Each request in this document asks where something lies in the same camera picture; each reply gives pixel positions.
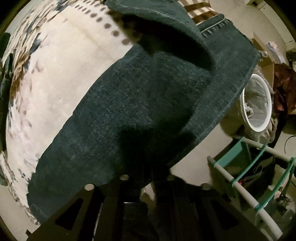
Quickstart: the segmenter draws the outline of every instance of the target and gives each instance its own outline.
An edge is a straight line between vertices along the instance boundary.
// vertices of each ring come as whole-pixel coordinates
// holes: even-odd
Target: floor
[[[41,0],[32,0],[14,19],[8,28],[8,32],[13,32],[26,12]],[[244,4],[243,0],[210,0],[212,7],[227,18],[233,21],[235,26],[247,37],[252,38],[255,32],[263,42],[274,41],[285,53],[286,45],[280,34],[258,9]],[[172,168],[172,173],[180,176],[191,184],[200,185],[202,183],[215,183],[214,176],[211,175],[211,169],[207,164],[208,155],[214,157],[221,152],[231,141],[229,136],[236,132],[239,123],[233,122],[230,118],[224,118],[212,132],[184,159]],[[283,151],[284,142],[295,129],[284,129],[276,148]],[[296,156],[296,138],[290,139],[286,150],[292,156]],[[6,187],[0,186],[0,215],[4,222],[19,241],[25,241],[27,236],[25,231],[28,229],[33,232],[37,226],[33,225],[25,215],[21,207],[13,200]]]

